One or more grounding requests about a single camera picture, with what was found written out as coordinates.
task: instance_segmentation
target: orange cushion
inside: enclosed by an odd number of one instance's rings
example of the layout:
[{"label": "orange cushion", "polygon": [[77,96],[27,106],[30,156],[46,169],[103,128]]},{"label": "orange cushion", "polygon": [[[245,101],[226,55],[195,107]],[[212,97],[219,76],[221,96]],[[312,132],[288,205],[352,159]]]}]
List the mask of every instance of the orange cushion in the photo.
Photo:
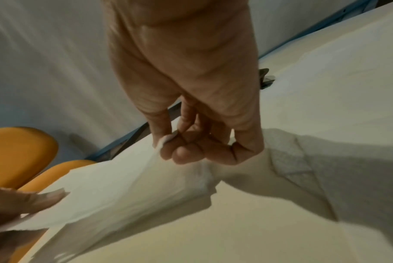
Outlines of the orange cushion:
[{"label": "orange cushion", "polygon": [[0,187],[18,189],[48,166],[57,152],[54,138],[40,130],[0,128]]},{"label": "orange cushion", "polygon": [[[93,163],[95,162],[89,160],[77,160],[55,165],[54,167],[38,175],[23,187],[19,188],[19,190],[26,192],[40,192],[56,180],[60,179],[62,176],[69,173],[71,169],[80,168]],[[35,245],[36,242],[38,242],[39,238],[15,251],[9,263],[18,263],[19,260],[31,249],[31,247]]]}]

